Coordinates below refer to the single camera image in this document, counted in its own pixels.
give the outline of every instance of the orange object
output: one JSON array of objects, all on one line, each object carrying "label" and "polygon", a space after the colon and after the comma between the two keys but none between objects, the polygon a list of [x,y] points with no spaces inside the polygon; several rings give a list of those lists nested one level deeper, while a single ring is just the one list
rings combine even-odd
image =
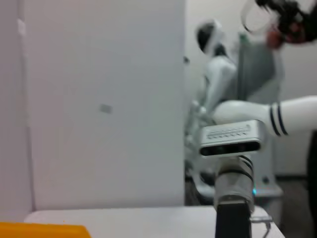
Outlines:
[{"label": "orange object", "polygon": [[271,30],[266,35],[266,43],[271,49],[277,50],[284,44],[284,39],[280,32]]},{"label": "orange object", "polygon": [[1,238],[91,238],[84,226],[0,223]]}]

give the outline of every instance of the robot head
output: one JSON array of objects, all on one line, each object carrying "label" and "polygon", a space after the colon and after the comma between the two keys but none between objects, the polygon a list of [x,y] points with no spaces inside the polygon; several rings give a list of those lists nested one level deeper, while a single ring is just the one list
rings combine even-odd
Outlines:
[{"label": "robot head", "polygon": [[199,48],[208,56],[214,56],[224,38],[221,24],[212,20],[200,25],[197,29],[197,42]]}]

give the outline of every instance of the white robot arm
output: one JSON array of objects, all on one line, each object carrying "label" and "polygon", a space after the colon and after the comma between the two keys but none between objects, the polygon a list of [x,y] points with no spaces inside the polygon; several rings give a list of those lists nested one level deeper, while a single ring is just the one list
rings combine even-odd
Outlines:
[{"label": "white robot arm", "polygon": [[262,105],[243,101],[226,101],[214,111],[217,124],[247,120],[262,121],[273,136],[283,136],[317,128],[317,96]]}]

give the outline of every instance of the white table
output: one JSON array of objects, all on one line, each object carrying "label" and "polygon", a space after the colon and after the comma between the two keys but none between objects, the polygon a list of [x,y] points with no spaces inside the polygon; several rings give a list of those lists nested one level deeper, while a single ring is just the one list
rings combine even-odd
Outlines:
[{"label": "white table", "polygon": [[[255,216],[266,216],[257,207]],[[92,238],[212,238],[213,207],[129,208],[37,211],[24,222],[84,225]],[[264,224],[252,224],[253,238],[262,238]],[[285,238],[275,224],[267,238]]]}]

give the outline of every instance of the white wall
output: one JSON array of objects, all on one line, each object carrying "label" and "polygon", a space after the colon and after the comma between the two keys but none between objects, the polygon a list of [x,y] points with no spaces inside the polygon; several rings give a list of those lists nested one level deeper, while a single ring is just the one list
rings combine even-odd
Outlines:
[{"label": "white wall", "polygon": [[183,204],[184,7],[25,2],[37,209]]},{"label": "white wall", "polygon": [[[226,33],[225,43],[229,48],[237,41],[237,32],[242,30],[240,12],[246,0],[187,0],[186,10],[186,53],[191,64],[186,68],[186,103],[188,104],[198,86],[208,58],[199,50],[194,32],[197,26],[209,19],[217,19]],[[312,0],[298,1],[303,9],[308,9]],[[269,19],[269,15],[256,7],[248,17],[249,26],[258,28]],[[285,80],[282,84],[281,99],[290,99],[317,93],[315,75],[317,46],[305,48],[285,47],[282,52],[285,67]],[[278,140],[277,174],[304,174],[309,133],[290,136]]]},{"label": "white wall", "polygon": [[17,0],[0,1],[0,221],[32,210]]}]

